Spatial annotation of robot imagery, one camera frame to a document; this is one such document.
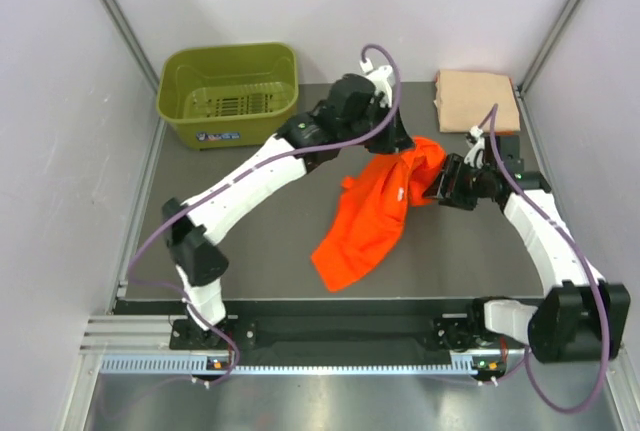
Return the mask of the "orange t shirt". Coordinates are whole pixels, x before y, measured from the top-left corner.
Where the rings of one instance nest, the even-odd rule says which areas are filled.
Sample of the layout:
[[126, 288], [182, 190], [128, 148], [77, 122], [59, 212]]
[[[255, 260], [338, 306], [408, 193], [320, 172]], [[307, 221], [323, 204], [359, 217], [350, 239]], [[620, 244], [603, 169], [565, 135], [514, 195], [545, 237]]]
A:
[[434, 140], [417, 136], [414, 147], [377, 155], [362, 172], [342, 181], [336, 216], [311, 261], [331, 292], [360, 281], [396, 246], [410, 208], [429, 205], [424, 193], [446, 159]]

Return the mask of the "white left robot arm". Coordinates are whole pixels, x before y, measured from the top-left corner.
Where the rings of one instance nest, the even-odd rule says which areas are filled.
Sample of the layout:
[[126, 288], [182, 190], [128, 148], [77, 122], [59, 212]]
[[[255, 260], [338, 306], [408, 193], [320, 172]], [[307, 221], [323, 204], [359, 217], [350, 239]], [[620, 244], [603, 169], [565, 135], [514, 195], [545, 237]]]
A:
[[351, 146], [382, 155], [413, 146], [399, 116], [390, 65], [364, 60], [360, 73], [344, 75], [312, 110], [287, 119], [219, 183], [163, 205], [164, 243], [183, 285], [192, 335], [203, 346], [216, 347], [226, 338], [221, 278], [229, 261], [219, 245], [227, 233], [275, 192]]

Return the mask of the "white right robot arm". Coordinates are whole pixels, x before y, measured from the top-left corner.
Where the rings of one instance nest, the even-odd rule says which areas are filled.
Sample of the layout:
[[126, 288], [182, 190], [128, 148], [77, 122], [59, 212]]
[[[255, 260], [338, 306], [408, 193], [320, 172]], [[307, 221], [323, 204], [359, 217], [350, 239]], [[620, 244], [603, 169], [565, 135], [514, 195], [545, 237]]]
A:
[[469, 152], [444, 161], [427, 198], [465, 211], [489, 199], [515, 228], [544, 292], [537, 305], [514, 298], [476, 298], [466, 331], [487, 347], [501, 336], [530, 348], [541, 363], [615, 359], [631, 304], [622, 284], [611, 284], [589, 263], [581, 262], [559, 215], [551, 187], [539, 171], [527, 171], [516, 135], [490, 138], [480, 128], [466, 135]]

